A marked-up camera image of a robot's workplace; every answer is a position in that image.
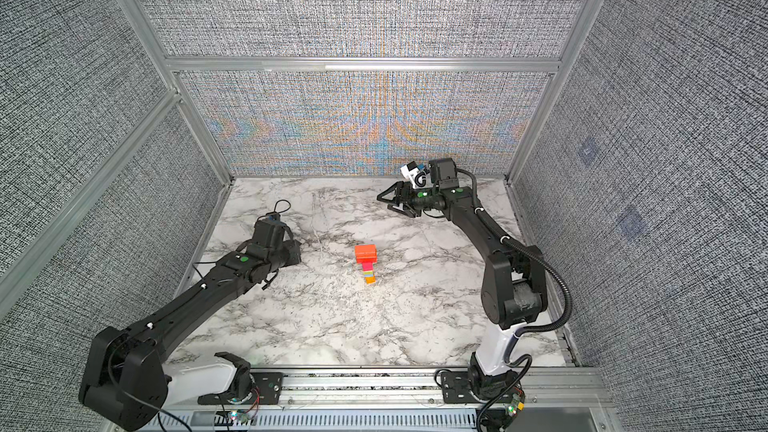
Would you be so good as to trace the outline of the orange-red rectangular wood block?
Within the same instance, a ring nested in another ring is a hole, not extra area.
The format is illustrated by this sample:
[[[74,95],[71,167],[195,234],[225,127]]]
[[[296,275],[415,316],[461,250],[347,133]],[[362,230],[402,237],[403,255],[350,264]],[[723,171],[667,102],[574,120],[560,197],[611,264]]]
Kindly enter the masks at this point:
[[[374,244],[356,245],[354,248],[357,263],[376,263],[378,260],[377,248]]]

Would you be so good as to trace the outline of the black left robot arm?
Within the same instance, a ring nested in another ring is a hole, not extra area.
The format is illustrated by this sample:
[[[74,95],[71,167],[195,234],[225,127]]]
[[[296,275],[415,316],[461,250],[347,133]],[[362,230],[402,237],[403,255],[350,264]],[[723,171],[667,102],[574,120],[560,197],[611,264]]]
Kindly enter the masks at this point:
[[[232,251],[199,284],[124,329],[107,327],[91,342],[78,393],[86,408],[127,431],[164,411],[170,375],[163,364],[219,309],[284,267],[301,262],[301,243],[286,240],[265,257]]]

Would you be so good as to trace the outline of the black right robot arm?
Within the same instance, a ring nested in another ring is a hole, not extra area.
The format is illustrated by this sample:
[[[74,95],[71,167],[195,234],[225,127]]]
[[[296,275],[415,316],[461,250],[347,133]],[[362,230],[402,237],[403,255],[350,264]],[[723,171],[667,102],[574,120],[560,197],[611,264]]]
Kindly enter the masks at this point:
[[[480,289],[481,304],[490,326],[468,367],[472,393],[489,400],[519,381],[513,370],[520,360],[512,353],[528,334],[555,330],[569,318],[569,309],[548,324],[537,324],[548,309],[546,275],[553,270],[538,248],[512,238],[490,216],[472,187],[456,182],[415,189],[398,181],[377,195],[387,208],[409,218],[428,210],[442,213],[457,226],[477,249],[484,262]]]

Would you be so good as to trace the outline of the aluminium horizontal back bar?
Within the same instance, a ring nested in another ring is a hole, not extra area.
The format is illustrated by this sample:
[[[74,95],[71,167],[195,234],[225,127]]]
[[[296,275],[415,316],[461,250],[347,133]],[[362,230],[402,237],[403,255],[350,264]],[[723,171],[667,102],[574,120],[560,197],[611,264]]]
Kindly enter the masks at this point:
[[[329,58],[329,57],[216,57],[169,56],[172,71],[448,71],[556,73],[556,58]]]

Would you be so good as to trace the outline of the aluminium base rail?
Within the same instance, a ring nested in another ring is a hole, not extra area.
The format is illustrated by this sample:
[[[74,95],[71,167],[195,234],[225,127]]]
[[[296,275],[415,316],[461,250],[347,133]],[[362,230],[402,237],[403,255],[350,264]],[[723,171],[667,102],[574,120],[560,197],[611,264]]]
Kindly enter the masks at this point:
[[[457,367],[255,369],[253,392],[231,404],[189,397],[121,431],[620,431],[591,369],[533,367],[521,387],[479,399]]]

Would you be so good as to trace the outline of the aluminium left wall bar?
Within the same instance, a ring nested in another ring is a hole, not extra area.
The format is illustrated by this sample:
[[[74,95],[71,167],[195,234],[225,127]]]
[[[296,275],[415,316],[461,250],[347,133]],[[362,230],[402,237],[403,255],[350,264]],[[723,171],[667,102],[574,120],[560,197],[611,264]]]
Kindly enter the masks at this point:
[[[1,315],[6,316],[57,250],[98,202],[172,108],[180,94],[168,90],[1,277]]]

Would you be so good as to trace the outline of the aluminium corner post right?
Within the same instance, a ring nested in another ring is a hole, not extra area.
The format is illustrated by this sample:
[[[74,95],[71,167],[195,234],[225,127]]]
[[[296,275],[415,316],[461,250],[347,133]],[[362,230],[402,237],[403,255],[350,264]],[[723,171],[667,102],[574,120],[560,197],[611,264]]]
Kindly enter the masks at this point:
[[[560,65],[558,66],[558,70],[551,75],[551,78],[543,91],[541,100],[526,125],[525,131],[513,155],[512,162],[505,178],[505,182],[508,186],[512,186],[522,173],[544,125],[562,93],[604,1],[605,0],[583,1],[560,55]]]

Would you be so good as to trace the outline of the aluminium corner post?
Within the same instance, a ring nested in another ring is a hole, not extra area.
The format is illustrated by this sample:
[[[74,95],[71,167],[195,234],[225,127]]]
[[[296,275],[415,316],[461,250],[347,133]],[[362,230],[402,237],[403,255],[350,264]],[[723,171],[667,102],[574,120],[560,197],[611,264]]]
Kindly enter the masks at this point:
[[[526,125],[525,131],[513,155],[512,162],[505,178],[505,182],[508,186],[512,186],[522,173],[544,125],[562,93],[604,1],[605,0],[583,1],[560,55],[560,65],[558,66],[558,70],[551,75],[551,78],[543,91],[541,100]]]
[[[166,88],[179,96],[178,106],[203,154],[222,184],[230,184],[233,175],[226,159],[207,127],[201,113],[194,105],[183,83],[173,72],[165,49],[161,44],[148,16],[138,0],[116,0],[145,52],[152,61]]]

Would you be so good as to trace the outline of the aluminium corner post left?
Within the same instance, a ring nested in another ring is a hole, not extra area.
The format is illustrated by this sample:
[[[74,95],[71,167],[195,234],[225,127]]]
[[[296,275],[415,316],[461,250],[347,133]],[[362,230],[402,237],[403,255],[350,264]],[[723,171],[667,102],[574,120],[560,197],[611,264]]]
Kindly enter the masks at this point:
[[[194,105],[183,83],[173,72],[165,49],[161,44],[148,16],[138,0],[116,0],[145,52],[152,61],[166,88],[179,96],[178,106],[203,154],[222,184],[230,184],[233,175],[226,159],[207,127],[201,113]]]

